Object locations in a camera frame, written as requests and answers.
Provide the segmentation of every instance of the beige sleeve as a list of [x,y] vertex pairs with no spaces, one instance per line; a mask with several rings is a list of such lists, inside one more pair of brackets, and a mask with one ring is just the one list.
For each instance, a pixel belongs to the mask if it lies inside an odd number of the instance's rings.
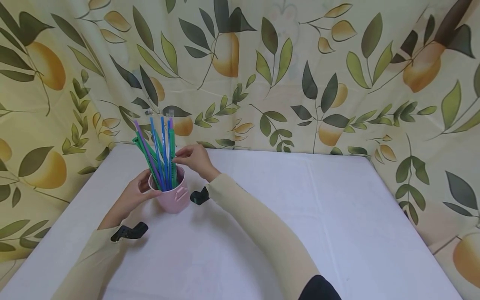
[[207,189],[210,198],[235,218],[270,261],[285,300],[297,300],[319,272],[295,233],[230,176],[219,175]]
[[120,251],[120,243],[110,241],[119,226],[96,230],[77,262],[64,278],[52,300],[94,300],[103,285],[109,266]]

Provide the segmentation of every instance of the fabric backdrop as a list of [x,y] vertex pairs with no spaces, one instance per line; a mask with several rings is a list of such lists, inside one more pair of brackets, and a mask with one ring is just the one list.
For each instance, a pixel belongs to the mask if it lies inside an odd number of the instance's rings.
[[151,108],[178,146],[368,157],[480,298],[477,1],[1,0],[0,19],[0,287]]

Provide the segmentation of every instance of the pink metal cup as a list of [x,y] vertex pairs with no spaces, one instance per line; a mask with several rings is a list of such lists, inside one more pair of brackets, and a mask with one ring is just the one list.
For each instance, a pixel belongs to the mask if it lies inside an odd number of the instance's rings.
[[[175,189],[163,192],[160,196],[156,197],[163,210],[169,214],[178,214],[190,203],[187,181],[185,180],[185,171],[179,166],[177,166],[177,178],[179,184]],[[150,174],[150,177],[148,178],[148,186],[152,190],[158,190],[152,174]]]

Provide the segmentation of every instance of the white table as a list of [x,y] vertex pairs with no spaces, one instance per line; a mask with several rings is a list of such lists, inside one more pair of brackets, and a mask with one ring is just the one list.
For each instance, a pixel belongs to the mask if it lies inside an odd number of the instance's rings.
[[[365,158],[209,154],[220,171],[293,229],[343,300],[461,299]],[[124,186],[145,168],[135,146],[116,147],[0,299],[50,299]],[[187,180],[191,192],[205,185],[189,169]],[[125,243],[103,299],[281,299],[263,254],[213,201],[191,204],[178,215],[162,213],[149,201],[127,224],[138,221],[150,229],[142,239]]]

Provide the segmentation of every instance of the black clip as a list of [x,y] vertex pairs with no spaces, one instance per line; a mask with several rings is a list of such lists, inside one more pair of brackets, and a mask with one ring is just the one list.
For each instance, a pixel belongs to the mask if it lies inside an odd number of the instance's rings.
[[120,240],[120,238],[125,238],[125,239],[139,239],[141,238],[148,230],[147,224],[144,222],[140,222],[135,226],[133,229],[122,225],[120,229],[115,232],[114,235],[110,238],[112,242],[117,242]]
[[202,205],[208,199],[210,199],[210,196],[208,195],[207,187],[204,187],[201,192],[194,191],[190,195],[190,201],[192,201],[196,205]]

